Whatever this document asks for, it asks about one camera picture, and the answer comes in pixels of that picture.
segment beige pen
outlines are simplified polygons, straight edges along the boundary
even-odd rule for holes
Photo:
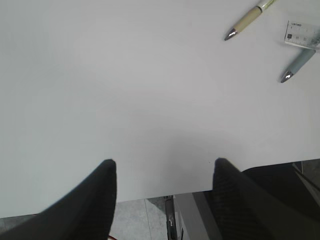
[[[267,8],[269,8],[276,0],[262,0],[254,8],[252,8],[243,18],[241,18],[232,28],[232,30],[226,35],[225,41],[231,39],[243,29],[245,29],[250,23],[252,23],[257,17],[259,17]]]

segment light blue pen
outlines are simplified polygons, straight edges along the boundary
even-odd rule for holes
[[[293,75],[295,75],[311,58],[315,55],[316,50],[304,49],[300,55],[291,63],[287,68],[287,71],[281,79],[281,83],[289,80]]]

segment pen tip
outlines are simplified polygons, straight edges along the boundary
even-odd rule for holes
[[[282,79],[281,79],[281,83],[283,84],[284,82],[288,81],[290,78],[292,78],[293,75],[294,75],[294,74],[293,74],[291,71],[287,71],[287,72],[283,75],[283,77],[282,77]]]
[[[234,28],[226,35],[226,37],[224,38],[225,41],[233,38],[235,35],[238,34],[238,31],[235,30]]]

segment desk surface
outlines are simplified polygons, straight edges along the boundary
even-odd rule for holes
[[[118,201],[209,190],[214,162],[239,169],[320,157],[320,55],[288,20],[320,1],[279,0],[234,39],[256,0],[0,3],[0,218],[37,213],[102,160]]]

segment ruler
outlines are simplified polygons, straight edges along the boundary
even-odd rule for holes
[[[306,49],[320,50],[320,26],[289,21],[284,42]]]

